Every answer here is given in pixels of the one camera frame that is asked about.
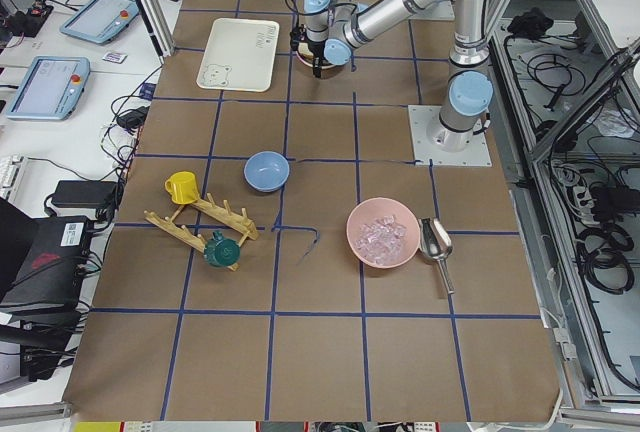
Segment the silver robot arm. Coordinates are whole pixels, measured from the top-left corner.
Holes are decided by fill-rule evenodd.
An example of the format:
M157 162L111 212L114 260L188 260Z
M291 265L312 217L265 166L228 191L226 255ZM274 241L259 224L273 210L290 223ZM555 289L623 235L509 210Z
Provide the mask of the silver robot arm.
M488 0L454 0L454 43L445 101L429 125L436 146L451 153L466 148L486 112L493 85L486 75L489 57L484 30Z
M349 63L356 49L440 1L453 3L452 66L480 66L488 57L488 0L378 0L368 7L337 0L304 0L304 10L295 12L290 47L298 51L300 44L306 45L313 75L319 78L323 66Z

